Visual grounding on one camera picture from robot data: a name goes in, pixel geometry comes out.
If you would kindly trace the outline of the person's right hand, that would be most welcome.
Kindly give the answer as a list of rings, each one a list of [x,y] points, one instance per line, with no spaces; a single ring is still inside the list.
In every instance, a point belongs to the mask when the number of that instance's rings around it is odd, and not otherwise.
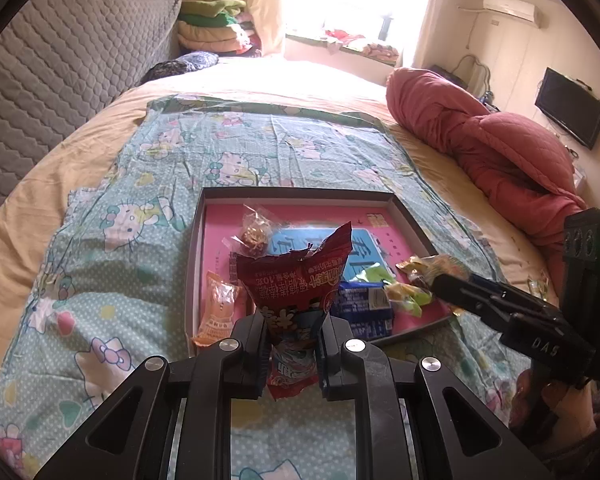
[[[524,426],[531,419],[531,397],[535,393],[532,370],[522,372],[516,382],[516,393],[509,414],[509,428]],[[536,454],[550,454],[569,448],[594,434],[597,429],[592,401],[592,388],[567,386],[562,382],[548,382],[540,391],[542,402],[555,417],[550,430],[542,430],[534,437],[531,449]]]

